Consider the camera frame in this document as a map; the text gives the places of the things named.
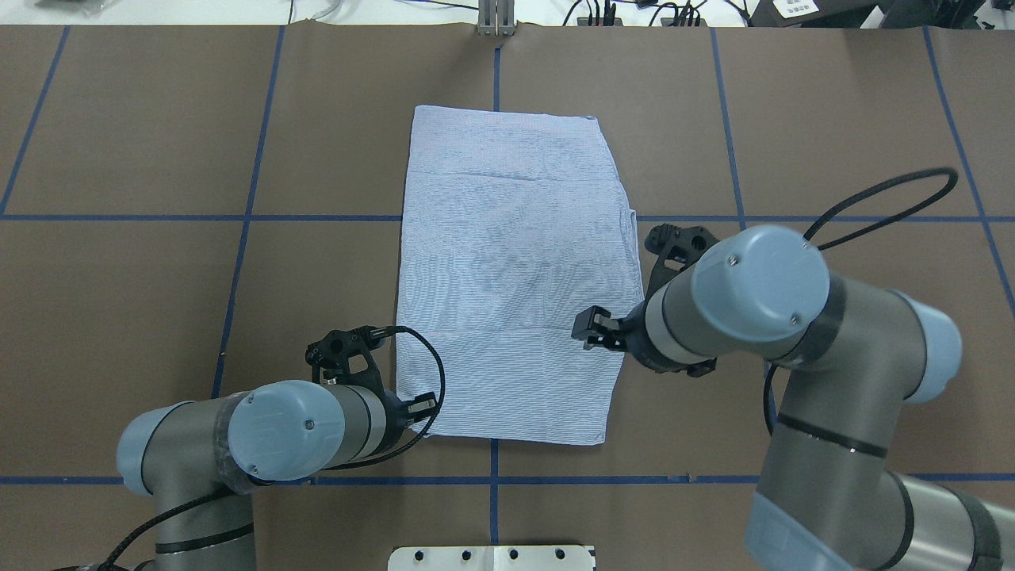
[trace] blue joint cap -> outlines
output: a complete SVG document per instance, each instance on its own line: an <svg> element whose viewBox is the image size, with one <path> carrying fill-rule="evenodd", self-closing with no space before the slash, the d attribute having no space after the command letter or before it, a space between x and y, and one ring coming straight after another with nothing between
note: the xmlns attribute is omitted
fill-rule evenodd
<svg viewBox="0 0 1015 571"><path fill-rule="evenodd" d="M906 403L927 403L944 392L948 381L958 374L962 364L962 335L955 323L943 311L924 305L902 292L892 294L905 300L917 314L920 328L924 331L924 346L927 361L924 377L916 392L906 398Z"/></svg>
<svg viewBox="0 0 1015 571"><path fill-rule="evenodd" d="M120 443L117 445L117 472L123 477L124 486L128 490L139 496L151 496L151 492L144 485L142 478L141 467L144 463L144 451L148 449L151 435L155 434L158 425L162 424L165 417L191 403L194 402L184 401L173 407L149 411L131 421L124 429L124 433L120 436Z"/></svg>
<svg viewBox="0 0 1015 571"><path fill-rule="evenodd" d="M694 264L691 298L726 336L745 343L789 339L824 309L824 257L796 230L756 225L713 245Z"/></svg>
<svg viewBox="0 0 1015 571"><path fill-rule="evenodd" d="M854 571L840 555L757 492L744 543L766 571Z"/></svg>
<svg viewBox="0 0 1015 571"><path fill-rule="evenodd" d="M229 420L229 452L247 474L268 482L307 478L335 457L345 414L333 395L308 381L257 388Z"/></svg>

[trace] folded towel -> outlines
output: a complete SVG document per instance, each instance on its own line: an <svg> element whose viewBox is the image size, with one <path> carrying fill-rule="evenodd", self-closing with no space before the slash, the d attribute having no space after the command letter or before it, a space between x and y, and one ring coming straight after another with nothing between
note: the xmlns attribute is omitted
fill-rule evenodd
<svg viewBox="0 0 1015 571"><path fill-rule="evenodd" d="M584 351L571 326L641 299L634 211L595 117L416 108L398 324L447 369L432 434L604 442L623 356ZM397 364L403 399L436 391L419 344L400 340Z"/></svg>

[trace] white bracket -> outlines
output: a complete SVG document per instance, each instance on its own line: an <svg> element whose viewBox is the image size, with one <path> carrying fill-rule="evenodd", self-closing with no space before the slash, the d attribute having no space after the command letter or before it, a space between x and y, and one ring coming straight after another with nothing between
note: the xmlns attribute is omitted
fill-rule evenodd
<svg viewBox="0 0 1015 571"><path fill-rule="evenodd" d="M515 0L479 0L480 35L515 35Z"/></svg>
<svg viewBox="0 0 1015 571"><path fill-rule="evenodd" d="M399 548L388 571L596 571L592 546Z"/></svg>

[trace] towel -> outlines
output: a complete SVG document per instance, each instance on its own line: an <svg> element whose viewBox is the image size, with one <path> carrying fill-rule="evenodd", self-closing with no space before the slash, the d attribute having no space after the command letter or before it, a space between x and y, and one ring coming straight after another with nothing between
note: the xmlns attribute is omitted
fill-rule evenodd
<svg viewBox="0 0 1015 571"><path fill-rule="evenodd" d="M623 355L570 332L589 306L623 316L641 301L637 247L595 117L416 108L398 324L447 370L430 433L604 442ZM402 399L437 390L424 348L400 340L396 355Z"/></svg>

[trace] white floor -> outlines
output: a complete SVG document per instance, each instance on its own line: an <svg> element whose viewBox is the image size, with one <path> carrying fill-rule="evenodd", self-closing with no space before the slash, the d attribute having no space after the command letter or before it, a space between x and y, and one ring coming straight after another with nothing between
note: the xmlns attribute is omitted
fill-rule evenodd
<svg viewBox="0 0 1015 571"><path fill-rule="evenodd" d="M329 23L351 24L428 24L475 22L476 12L462 8L438 6L402 0L340 0L338 7L326 16L336 0L294 0L293 21L320 17ZM475 5L476 0L449 0ZM732 0L738 4L744 0ZM758 0L748 0L753 11ZM518 20L542 25L560 25L570 7L570 0L516 0ZM1012 29L1015 16L990 7L987 0L976 13L980 21L998 28ZM707 0L700 8L702 17L712 26L742 26L737 11L724 0ZM647 25L655 7L638 9L633 4L619 4L617 16L624 25ZM669 16L667 8L661 16ZM588 15L584 4L570 19ZM880 11L872 14L865 27L880 21ZM75 23L75 24L278 24L289 18L289 0L3 0L0 2L0 23Z"/></svg>

